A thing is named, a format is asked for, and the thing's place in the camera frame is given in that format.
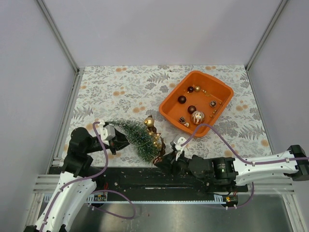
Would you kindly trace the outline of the small green christmas tree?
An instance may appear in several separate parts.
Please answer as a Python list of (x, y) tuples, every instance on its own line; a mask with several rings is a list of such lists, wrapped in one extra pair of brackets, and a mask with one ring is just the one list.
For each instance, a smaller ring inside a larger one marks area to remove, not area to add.
[(109, 124), (120, 129), (142, 161), (148, 164), (152, 163), (157, 149), (143, 123), (130, 119), (117, 119), (110, 120)]

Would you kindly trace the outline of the glittery gold bauble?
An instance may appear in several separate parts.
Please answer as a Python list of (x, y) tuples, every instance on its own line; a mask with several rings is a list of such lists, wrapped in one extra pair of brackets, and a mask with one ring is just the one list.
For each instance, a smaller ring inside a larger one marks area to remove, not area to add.
[(147, 127), (153, 127), (154, 126), (154, 119), (152, 117), (147, 117), (145, 120), (144, 120), (144, 124), (147, 126)]

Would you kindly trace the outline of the orange plastic bin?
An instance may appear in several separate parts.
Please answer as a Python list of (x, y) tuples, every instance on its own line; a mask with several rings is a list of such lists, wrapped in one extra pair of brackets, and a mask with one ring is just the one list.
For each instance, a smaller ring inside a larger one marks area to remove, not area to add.
[[(190, 86), (194, 88), (200, 86), (201, 90), (187, 93), (187, 88)], [(178, 102), (178, 97), (181, 95), (186, 97), (184, 104)], [(193, 134), (197, 125), (190, 120), (191, 114), (187, 111), (190, 105), (205, 114), (204, 123), (213, 126), (233, 95), (233, 89), (223, 81), (200, 71), (192, 71), (163, 100), (159, 106), (159, 112), (173, 126), (188, 134)], [(211, 101), (217, 101), (214, 108), (210, 107)], [(179, 122), (180, 117), (186, 119), (184, 124)]]

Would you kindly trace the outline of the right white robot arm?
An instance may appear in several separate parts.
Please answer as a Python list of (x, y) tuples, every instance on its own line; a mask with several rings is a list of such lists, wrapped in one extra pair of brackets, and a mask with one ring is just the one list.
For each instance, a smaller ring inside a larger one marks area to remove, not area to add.
[(186, 158), (177, 150), (154, 159), (153, 164), (171, 175), (192, 176), (202, 181), (208, 189), (232, 192), (258, 180), (287, 176), (293, 181), (309, 179), (309, 159), (299, 145), (267, 157), (250, 159), (211, 158), (193, 155)]

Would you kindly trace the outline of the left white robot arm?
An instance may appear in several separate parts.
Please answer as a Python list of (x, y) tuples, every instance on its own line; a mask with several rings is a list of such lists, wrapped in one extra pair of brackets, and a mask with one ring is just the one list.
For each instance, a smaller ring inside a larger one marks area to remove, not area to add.
[(129, 142), (114, 126), (105, 123), (95, 136), (83, 127), (70, 135), (67, 156), (55, 191), (48, 205), (27, 232), (68, 232), (86, 199), (105, 185), (103, 169), (92, 166), (91, 153), (110, 150), (112, 154), (124, 149)]

